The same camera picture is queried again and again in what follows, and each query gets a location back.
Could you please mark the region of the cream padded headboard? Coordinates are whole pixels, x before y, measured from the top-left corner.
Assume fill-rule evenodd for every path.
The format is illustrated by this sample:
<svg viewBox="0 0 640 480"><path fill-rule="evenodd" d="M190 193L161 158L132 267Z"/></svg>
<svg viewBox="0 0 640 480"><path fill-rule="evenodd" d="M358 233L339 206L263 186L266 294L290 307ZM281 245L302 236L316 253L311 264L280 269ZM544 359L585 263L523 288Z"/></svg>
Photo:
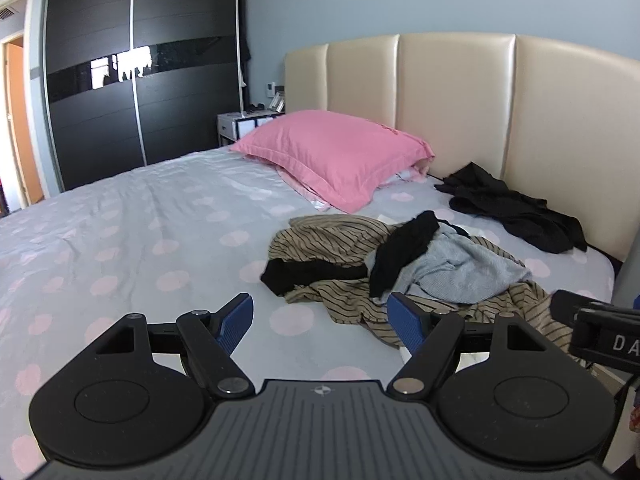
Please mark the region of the cream padded headboard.
<svg viewBox="0 0 640 480"><path fill-rule="evenodd" d="M431 172L475 162L577 218L625 260L639 229L639 64L569 42L422 32L318 44L284 60L286 107L427 140Z"/></svg>

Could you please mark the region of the pink pillow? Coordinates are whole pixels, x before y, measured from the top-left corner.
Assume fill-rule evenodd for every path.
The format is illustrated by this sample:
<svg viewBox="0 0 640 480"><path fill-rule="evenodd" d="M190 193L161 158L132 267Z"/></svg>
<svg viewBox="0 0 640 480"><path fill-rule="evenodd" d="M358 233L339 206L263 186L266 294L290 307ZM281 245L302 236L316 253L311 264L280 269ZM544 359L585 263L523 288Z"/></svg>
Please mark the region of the pink pillow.
<svg viewBox="0 0 640 480"><path fill-rule="evenodd" d="M416 167L426 174L430 144L370 120L301 110L267 122L231 145L271 162L334 208L354 214L394 174Z"/></svg>

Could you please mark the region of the black garment by headboard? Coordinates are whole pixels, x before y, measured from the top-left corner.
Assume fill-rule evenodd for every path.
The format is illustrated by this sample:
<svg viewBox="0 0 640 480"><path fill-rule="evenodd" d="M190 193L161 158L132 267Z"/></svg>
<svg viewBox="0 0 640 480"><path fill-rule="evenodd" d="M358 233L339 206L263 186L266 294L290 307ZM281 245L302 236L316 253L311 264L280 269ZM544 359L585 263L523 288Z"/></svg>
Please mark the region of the black garment by headboard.
<svg viewBox="0 0 640 480"><path fill-rule="evenodd" d="M449 207L462 214L498 221L503 229L549 254L578 249L588 244L579 220L561 214L535 198L513 191L475 162L442 179L437 191L449 194Z"/></svg>

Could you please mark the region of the orange wooden door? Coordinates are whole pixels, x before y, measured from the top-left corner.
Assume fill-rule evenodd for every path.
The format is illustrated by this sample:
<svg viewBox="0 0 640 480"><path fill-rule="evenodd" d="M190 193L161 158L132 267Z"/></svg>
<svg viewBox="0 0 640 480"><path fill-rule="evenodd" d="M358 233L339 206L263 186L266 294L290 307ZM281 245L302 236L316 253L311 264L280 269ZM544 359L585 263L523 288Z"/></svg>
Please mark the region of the orange wooden door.
<svg viewBox="0 0 640 480"><path fill-rule="evenodd" d="M25 206L38 204L44 199L36 165L34 148L30 140L25 99L23 36L3 45L4 84L6 85L6 110L12 152L20 182L20 194Z"/></svg>

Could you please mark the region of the grey and black raglan shirt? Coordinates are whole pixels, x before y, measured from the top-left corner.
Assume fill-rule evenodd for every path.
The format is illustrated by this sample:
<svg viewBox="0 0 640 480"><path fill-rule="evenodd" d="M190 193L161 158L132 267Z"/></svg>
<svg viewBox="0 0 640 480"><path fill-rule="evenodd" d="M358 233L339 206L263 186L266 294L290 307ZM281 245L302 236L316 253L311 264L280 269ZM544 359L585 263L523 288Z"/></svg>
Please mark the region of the grey and black raglan shirt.
<svg viewBox="0 0 640 480"><path fill-rule="evenodd" d="M396 226L364 259L369 297L393 292L452 304L477 304L530 279L521 263L474 242L431 210Z"/></svg>

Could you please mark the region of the black sliding wardrobe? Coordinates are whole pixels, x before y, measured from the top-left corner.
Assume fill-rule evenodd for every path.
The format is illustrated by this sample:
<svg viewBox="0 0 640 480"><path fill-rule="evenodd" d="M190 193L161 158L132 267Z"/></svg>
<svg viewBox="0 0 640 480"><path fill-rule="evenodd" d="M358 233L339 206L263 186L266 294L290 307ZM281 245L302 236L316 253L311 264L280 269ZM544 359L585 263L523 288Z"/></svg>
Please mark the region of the black sliding wardrobe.
<svg viewBox="0 0 640 480"><path fill-rule="evenodd" d="M218 144L241 107L242 0L47 0L44 82L63 190Z"/></svg>

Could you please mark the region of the tan striped garment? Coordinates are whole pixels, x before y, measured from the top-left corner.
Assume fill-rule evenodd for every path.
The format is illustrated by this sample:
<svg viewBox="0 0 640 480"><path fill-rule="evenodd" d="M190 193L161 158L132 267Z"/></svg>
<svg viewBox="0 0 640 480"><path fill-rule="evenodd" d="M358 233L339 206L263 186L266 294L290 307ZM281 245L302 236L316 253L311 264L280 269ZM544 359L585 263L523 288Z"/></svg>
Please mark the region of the tan striped garment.
<svg viewBox="0 0 640 480"><path fill-rule="evenodd" d="M369 272L364 264L367 255L384 243L396 226L350 214L294 218L270 242L268 260L260 279L270 292L290 304L320 302L333 322L361 325L384 344L397 347L400 339L387 317L386 302L390 296L385 302L369 297ZM474 242L524 266L486 238L459 229ZM425 312L457 312L465 320L477 323L494 322L500 313L515 313L561 350L567 350L570 344L572 331L552 318L551 296L533 280L532 274L529 280L477 304L452 304L406 296Z"/></svg>

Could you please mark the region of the grey pink-dotted bed sheet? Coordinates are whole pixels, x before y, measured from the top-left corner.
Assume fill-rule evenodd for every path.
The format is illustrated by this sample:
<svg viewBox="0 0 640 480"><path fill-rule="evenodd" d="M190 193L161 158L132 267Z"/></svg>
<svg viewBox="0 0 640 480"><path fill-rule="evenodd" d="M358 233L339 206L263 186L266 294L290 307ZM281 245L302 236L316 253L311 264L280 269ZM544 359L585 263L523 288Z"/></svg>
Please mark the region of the grey pink-dotted bed sheet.
<svg viewBox="0 0 640 480"><path fill-rule="evenodd" d="M152 323L216 311L239 292L254 322L234 360L267 378L387 382L400 351L260 281L273 235L314 212L273 167L221 148L125 172L1 222L1 474L42 461L28 423L38 388L130 312Z"/></svg>

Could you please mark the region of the white bedside table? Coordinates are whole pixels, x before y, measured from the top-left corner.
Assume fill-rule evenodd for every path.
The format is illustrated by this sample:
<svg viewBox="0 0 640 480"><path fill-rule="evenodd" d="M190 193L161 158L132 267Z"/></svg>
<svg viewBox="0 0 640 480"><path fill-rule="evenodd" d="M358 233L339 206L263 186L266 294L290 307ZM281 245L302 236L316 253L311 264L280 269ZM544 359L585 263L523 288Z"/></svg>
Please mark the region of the white bedside table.
<svg viewBox="0 0 640 480"><path fill-rule="evenodd" d="M242 139L254 129L281 116L272 110L255 113L232 112L217 116L218 145L227 146Z"/></svg>

